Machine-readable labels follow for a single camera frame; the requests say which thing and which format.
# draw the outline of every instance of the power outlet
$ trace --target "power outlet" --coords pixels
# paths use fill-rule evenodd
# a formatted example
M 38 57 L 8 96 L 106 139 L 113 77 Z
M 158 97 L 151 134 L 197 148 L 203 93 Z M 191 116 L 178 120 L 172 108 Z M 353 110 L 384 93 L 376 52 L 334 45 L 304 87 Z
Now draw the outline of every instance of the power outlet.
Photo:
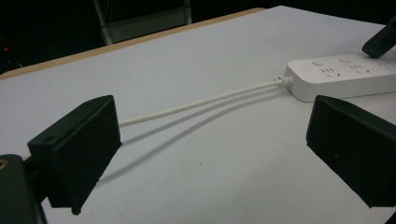
M 317 95 L 335 98 L 396 91 L 396 49 L 379 59 L 364 53 L 291 61 L 285 77 L 292 77 L 288 90 L 304 102 Z

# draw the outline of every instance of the table surface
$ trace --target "table surface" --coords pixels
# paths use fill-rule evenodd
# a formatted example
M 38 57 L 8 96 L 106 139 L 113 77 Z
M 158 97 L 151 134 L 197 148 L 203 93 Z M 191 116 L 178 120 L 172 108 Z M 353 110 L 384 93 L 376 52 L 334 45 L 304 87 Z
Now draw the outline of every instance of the table surface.
M 92 98 L 112 94 L 119 119 L 140 116 L 271 81 L 291 60 L 360 52 L 382 27 L 290 7 L 256 9 L 12 71 L 0 81 L 0 154 L 27 158 L 30 139 Z M 395 92 L 346 100 L 396 123 Z M 47 219 L 385 223 L 395 208 L 369 208 L 306 146 L 311 110 L 273 87 L 122 128 L 123 146 L 82 213 L 46 200 Z

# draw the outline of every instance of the white cable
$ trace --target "white cable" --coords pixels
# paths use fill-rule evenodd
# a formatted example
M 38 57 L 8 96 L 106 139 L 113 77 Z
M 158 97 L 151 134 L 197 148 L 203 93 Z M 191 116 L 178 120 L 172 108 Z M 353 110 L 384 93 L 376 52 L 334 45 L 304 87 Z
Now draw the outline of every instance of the white cable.
M 147 115 L 144 115 L 141 117 L 136 117 L 136 118 L 131 118 L 131 119 L 125 119 L 125 120 L 122 120 L 119 122 L 119 126 L 120 126 L 120 128 L 122 128 L 122 127 L 125 127 L 128 125 L 141 123 L 141 122 L 148 121 L 151 119 L 158 119 L 158 118 L 162 118 L 162 117 L 165 117 L 168 115 L 176 114 L 178 112 L 193 109 L 193 108 L 201 106 L 201 105 L 207 105 L 207 104 L 219 101 L 219 100 L 223 100 L 223 99 L 230 98 L 230 97 L 233 97 L 233 96 L 236 96 L 239 94 L 247 93 L 250 91 L 257 91 L 257 90 L 261 90 L 261 89 L 268 88 L 268 87 L 274 87 L 274 86 L 289 86 L 289 85 L 291 85 L 291 83 L 292 83 L 291 77 L 276 77 L 276 80 L 272 81 L 272 82 L 267 82 L 267 83 L 263 83 L 261 85 L 244 88 L 244 89 L 241 89 L 238 91 L 231 91 L 231 92 L 223 93 L 223 94 L 215 96 L 215 97 L 211 97 L 211 98 L 208 98 L 205 100 L 193 102 L 193 103 L 186 104 L 186 105 L 181 105 L 181 106 L 167 109 L 164 111 L 160 111 L 157 113 L 147 114 Z

